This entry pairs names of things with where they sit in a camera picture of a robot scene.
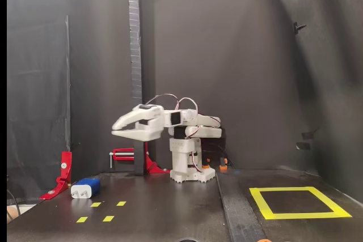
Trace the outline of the white movable gripper finger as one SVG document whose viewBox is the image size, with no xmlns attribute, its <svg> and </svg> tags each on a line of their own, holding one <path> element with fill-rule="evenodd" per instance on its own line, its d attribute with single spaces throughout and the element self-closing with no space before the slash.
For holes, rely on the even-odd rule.
<svg viewBox="0 0 363 242">
<path fill-rule="evenodd" d="M 131 112 L 119 117 L 112 125 L 113 130 L 121 130 L 139 120 L 151 120 L 159 117 L 164 111 L 160 105 L 137 105 Z"/>
</svg>

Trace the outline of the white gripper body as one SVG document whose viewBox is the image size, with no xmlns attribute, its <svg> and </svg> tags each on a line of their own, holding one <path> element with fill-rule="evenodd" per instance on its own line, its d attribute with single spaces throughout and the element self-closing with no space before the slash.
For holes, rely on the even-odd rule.
<svg viewBox="0 0 363 242">
<path fill-rule="evenodd" d="M 161 137 L 165 128 L 165 113 L 158 113 L 151 119 L 141 119 L 135 123 L 137 129 L 137 140 L 148 142 Z"/>
</svg>

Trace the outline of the white fixed gripper finger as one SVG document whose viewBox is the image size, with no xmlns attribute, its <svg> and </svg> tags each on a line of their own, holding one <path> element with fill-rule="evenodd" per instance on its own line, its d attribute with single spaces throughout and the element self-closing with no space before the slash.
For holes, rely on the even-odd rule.
<svg viewBox="0 0 363 242">
<path fill-rule="evenodd" d="M 136 131 L 134 129 L 130 130 L 113 130 L 111 131 L 112 135 L 127 138 L 127 139 L 135 139 Z"/>
</svg>

